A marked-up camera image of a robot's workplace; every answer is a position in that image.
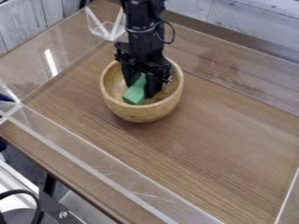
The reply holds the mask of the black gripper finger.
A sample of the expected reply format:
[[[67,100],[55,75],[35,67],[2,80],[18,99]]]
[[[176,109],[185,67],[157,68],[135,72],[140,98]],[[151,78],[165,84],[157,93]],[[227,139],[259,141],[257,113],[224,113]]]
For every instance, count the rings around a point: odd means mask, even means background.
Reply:
[[[157,74],[148,72],[145,74],[145,87],[144,87],[145,97],[153,98],[155,95],[161,91],[161,88],[163,88],[163,78]]]
[[[121,65],[121,71],[125,79],[125,85],[131,87],[140,78],[141,72],[136,69],[135,66],[128,64]]]

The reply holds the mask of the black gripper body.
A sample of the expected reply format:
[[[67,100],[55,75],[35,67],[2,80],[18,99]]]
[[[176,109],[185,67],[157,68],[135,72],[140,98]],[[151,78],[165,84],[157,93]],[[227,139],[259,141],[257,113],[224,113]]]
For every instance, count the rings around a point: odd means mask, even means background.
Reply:
[[[128,64],[147,74],[152,72],[163,78],[167,83],[171,77],[171,62],[164,57],[164,29],[137,31],[127,29],[128,40],[115,43],[116,61]]]

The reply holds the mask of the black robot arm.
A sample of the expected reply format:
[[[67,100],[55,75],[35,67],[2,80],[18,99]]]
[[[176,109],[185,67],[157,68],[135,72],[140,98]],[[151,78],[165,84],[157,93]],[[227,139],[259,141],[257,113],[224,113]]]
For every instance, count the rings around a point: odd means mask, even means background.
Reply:
[[[125,84],[131,87],[144,74],[144,96],[153,98],[172,77],[172,63],[164,57],[164,0],[120,0],[125,13],[128,41],[115,43],[115,59],[121,65]]]

